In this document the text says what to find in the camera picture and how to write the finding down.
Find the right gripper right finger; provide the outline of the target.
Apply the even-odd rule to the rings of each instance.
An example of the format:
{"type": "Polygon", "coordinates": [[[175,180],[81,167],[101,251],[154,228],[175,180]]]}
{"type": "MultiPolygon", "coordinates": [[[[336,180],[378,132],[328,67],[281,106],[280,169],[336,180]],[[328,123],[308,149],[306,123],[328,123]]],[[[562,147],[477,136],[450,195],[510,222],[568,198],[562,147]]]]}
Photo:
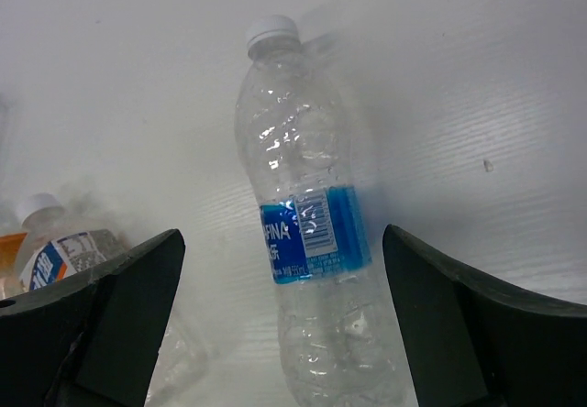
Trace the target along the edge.
{"type": "Polygon", "coordinates": [[[382,250],[419,405],[585,405],[585,305],[500,280],[396,225],[382,250]]]}

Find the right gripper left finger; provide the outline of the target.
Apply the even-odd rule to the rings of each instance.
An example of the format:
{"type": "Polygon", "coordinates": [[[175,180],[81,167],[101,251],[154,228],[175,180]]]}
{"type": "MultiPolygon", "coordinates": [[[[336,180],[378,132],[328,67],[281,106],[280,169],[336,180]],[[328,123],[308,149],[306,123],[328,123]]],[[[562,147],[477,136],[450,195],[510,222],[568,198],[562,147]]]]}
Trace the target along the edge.
{"type": "Polygon", "coordinates": [[[177,229],[1,302],[4,406],[142,406],[181,277],[177,229]]]}

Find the blue label water bottle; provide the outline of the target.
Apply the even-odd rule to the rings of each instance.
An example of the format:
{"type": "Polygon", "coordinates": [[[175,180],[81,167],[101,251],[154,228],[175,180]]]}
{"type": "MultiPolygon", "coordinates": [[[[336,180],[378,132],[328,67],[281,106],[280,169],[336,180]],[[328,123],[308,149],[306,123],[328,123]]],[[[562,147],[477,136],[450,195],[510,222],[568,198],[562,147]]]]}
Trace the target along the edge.
{"type": "Polygon", "coordinates": [[[301,406],[398,406],[391,302],[372,262],[338,92],[287,16],[254,22],[247,50],[235,137],[259,207],[287,387],[301,406]]]}

